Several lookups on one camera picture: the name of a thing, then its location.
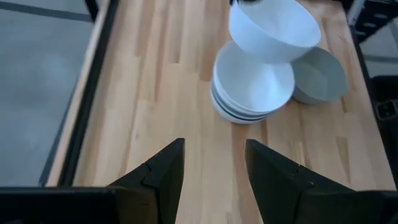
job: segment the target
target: gray bowl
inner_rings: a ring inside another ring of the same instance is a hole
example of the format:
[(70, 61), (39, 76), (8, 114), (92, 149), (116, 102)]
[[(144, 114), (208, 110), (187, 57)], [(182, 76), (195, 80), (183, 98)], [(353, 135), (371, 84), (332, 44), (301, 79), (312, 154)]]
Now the gray bowl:
[(292, 62), (295, 77), (293, 97), (307, 104), (339, 100), (348, 89), (346, 73), (331, 53), (319, 47)]

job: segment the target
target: gray floor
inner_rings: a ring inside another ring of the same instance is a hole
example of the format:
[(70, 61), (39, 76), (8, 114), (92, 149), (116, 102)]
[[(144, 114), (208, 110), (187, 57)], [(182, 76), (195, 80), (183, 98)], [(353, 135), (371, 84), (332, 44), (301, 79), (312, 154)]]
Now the gray floor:
[(398, 18), (361, 43), (370, 77), (398, 76)]
[[(83, 0), (8, 1), (87, 14)], [(0, 186), (37, 185), (92, 26), (0, 10)]]

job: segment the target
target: bowl rim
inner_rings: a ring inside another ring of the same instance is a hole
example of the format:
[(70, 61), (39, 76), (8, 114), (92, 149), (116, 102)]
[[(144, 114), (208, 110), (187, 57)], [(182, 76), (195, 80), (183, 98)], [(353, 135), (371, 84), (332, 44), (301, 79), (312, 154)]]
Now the bowl rim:
[[(217, 86), (216, 83), (220, 83), (220, 81), (218, 81), (218, 77), (213, 77), (213, 78), (212, 78), (212, 82), (215, 84), (215, 86)], [(234, 109), (234, 110), (240, 111), (240, 112), (242, 112), (242, 113), (246, 113), (246, 114), (248, 114), (248, 115), (250, 115), (250, 116), (259, 116), (259, 115), (262, 115), (262, 114), (264, 114), (264, 113), (271, 113), (271, 112), (273, 112), (273, 111), (255, 112), (255, 111), (253, 111), (253, 110), (247, 110), (246, 108), (243, 108), (241, 105), (239, 105), (239, 104), (237, 104), (235, 101), (233, 101), (233, 100), (229, 97), (229, 95), (226, 94), (225, 90), (223, 89), (222, 86), (220, 86), (220, 84), (218, 84), (218, 86), (219, 86), (218, 88), (217, 88), (217, 87), (215, 87), (215, 88), (216, 88), (217, 93), (219, 94), (220, 98), (222, 98), (223, 101), (228, 102), (229, 106), (232, 107), (232, 109)]]
[(242, 113), (242, 115), (236, 114), (235, 111), (233, 111), (230, 108), (230, 105), (228, 105), (227, 103), (225, 103), (223, 101), (222, 97), (218, 94), (217, 89), (213, 83), (211, 84), (211, 94), (213, 94), (216, 102), (221, 107), (221, 109), (223, 109), (225, 112), (227, 112), (229, 115), (233, 116), (236, 119), (241, 119), (241, 120), (245, 120), (245, 121), (259, 121), (261, 119), (268, 117), (272, 113), (272, 112), (270, 112), (270, 113), (262, 114), (259, 116), (251, 116), (250, 118), (245, 117), (244, 113), (242, 113), (242, 112), (240, 112), (240, 113)]
[(279, 106), (277, 106), (276, 108), (272, 108), (271, 110), (264, 111), (264, 110), (249, 109), (249, 108), (241, 105), (240, 103), (236, 102), (236, 100), (234, 100), (228, 94), (228, 92), (225, 90), (225, 87), (223, 86), (221, 80), (218, 78), (218, 69), (217, 69), (218, 68), (218, 62), (220, 61), (221, 54), (228, 48), (228, 46), (231, 46), (231, 45), (235, 45), (237, 48), (239, 48), (239, 46), (235, 42), (233, 42), (232, 40), (227, 42), (227, 43), (225, 43), (224, 46), (221, 48), (221, 50), (218, 51), (217, 56), (216, 56), (216, 60), (214, 62), (214, 67), (213, 67), (213, 76), (215, 76), (215, 75), (217, 76), (218, 83), (220, 84), (220, 87), (223, 89), (223, 91), (225, 92), (225, 95), (229, 98), (230, 101), (232, 101), (238, 107), (240, 107), (240, 108), (242, 108), (244, 110), (247, 110), (247, 111), (252, 111), (254, 113), (271, 113), (271, 112), (283, 107), (287, 102), (289, 102), (289, 100), (291, 99), (291, 97), (292, 97), (292, 95), (294, 93), (294, 88), (296, 86), (294, 71), (293, 71), (291, 63), (283, 63), (283, 65), (287, 65), (287, 66), (289, 66), (291, 68), (291, 70), (292, 70), (291, 76), (293, 78), (293, 82), (292, 82), (292, 85), (290, 86), (290, 94), (288, 95), (288, 97), (286, 98), (286, 100), (283, 103), (279, 104)]
[[(342, 88), (342, 92), (338, 93), (338, 94), (334, 94), (331, 97), (328, 98), (320, 98), (319, 96), (314, 96), (312, 94), (307, 93), (300, 85), (299, 82), (295, 82), (295, 87), (298, 88), (302, 93), (306, 94), (308, 97), (313, 98), (314, 100), (319, 100), (319, 101), (333, 101), (333, 100), (337, 100), (338, 98), (342, 97), (344, 95), (344, 93), (348, 90), (348, 75), (343, 67), (343, 65), (340, 63), (340, 61), (338, 60), (337, 57), (335, 57), (332, 53), (330, 53), (329, 51), (321, 48), (321, 47), (314, 47), (311, 51), (317, 50), (319, 52), (321, 52), (321, 54), (327, 57), (330, 57), (331, 59), (333, 59), (334, 62), (336, 62), (338, 64), (339, 69), (341, 69), (342, 72), (337, 72), (337, 75), (339, 77), (343, 77), (344, 80), (344, 88)], [(294, 61), (293, 63), (298, 63), (300, 61), (301, 58), (297, 59), (296, 61)]]
[(220, 114), (221, 117), (223, 117), (224, 119), (228, 120), (229, 122), (237, 123), (237, 124), (253, 124), (253, 123), (262, 121), (262, 120), (246, 121), (246, 120), (243, 120), (243, 119), (235, 118), (234, 116), (231, 116), (230, 114), (228, 114), (226, 111), (224, 111), (221, 108), (221, 106), (216, 101), (215, 96), (214, 96), (214, 94), (212, 93), (211, 90), (210, 90), (210, 98), (211, 98), (211, 102), (212, 102), (213, 107), (215, 108), (215, 110)]
[(283, 44), (286, 44), (286, 45), (289, 45), (289, 46), (293, 46), (293, 47), (303, 48), (303, 49), (311, 48), (311, 47), (317, 46), (317, 45), (319, 44), (319, 42), (321, 41), (321, 39), (322, 39), (321, 27), (319, 26), (317, 20), (316, 20), (316, 19), (312, 16), (312, 14), (311, 14), (304, 6), (302, 6), (299, 2), (297, 2), (296, 0), (290, 0), (290, 1), (294, 2), (294, 5), (295, 5), (295, 6), (298, 6), (299, 8), (301, 8), (302, 10), (304, 10), (304, 11), (312, 18), (312, 22), (314, 22), (314, 23), (317, 25), (317, 28), (318, 28), (318, 29), (317, 29), (317, 31), (318, 31), (318, 32), (317, 32), (317, 34), (318, 34), (318, 41), (317, 41), (315, 44), (312, 44), (312, 45), (297, 45), (297, 44), (288, 43), (287, 41), (282, 40), (282, 39), (278, 39), (278, 38), (275, 37), (274, 35), (271, 35), (269, 32), (266, 32), (265, 29), (263, 29), (263, 28), (260, 27), (256, 22), (254, 22), (254, 21), (246, 14), (246, 12), (244, 12), (244, 11), (241, 9), (241, 7), (240, 7), (240, 4), (241, 4), (241, 3), (240, 3), (239, 1), (238, 1), (238, 3), (237, 3), (236, 5), (237, 5), (239, 11), (242, 12), (242, 14), (245, 16), (246, 19), (248, 19), (248, 20), (250, 21), (251, 24), (253, 24), (256, 28), (258, 28), (258, 29), (260, 30), (260, 32), (262, 32), (263, 34), (269, 36), (270, 38), (272, 38), (272, 39), (274, 39), (274, 40), (276, 40), (276, 41), (282, 42)]

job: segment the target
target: wooden table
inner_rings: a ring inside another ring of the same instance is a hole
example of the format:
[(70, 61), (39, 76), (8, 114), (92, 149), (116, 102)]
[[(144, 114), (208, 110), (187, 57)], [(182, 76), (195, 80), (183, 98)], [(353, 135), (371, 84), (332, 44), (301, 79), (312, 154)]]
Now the wooden table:
[[(58, 182), (109, 1), (98, 16), (48, 185)], [(339, 2), (303, 1), (322, 28), (320, 47), (343, 64), (349, 92), (308, 106), (291, 100), (266, 121), (224, 120), (210, 100), (217, 51), (230, 40), (226, 0), (120, 0), (74, 180), (104, 186), (177, 137), (186, 139), (177, 223), (262, 222), (244, 141), (355, 190), (394, 189), (361, 67)]]

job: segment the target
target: wood grain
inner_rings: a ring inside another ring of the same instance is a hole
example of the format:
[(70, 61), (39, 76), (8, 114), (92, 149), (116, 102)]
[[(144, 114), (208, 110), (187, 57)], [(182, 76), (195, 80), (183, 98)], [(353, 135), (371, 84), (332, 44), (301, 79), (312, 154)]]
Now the wood grain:
[(341, 5), (301, 1), (322, 27), (320, 47), (348, 74), (341, 101), (290, 101), (262, 123), (221, 118), (209, 97), (217, 51), (230, 39), (225, 0), (121, 0), (75, 185), (104, 186), (175, 138), (186, 139), (177, 223), (261, 223), (246, 173), (254, 138), (356, 190), (394, 189)]

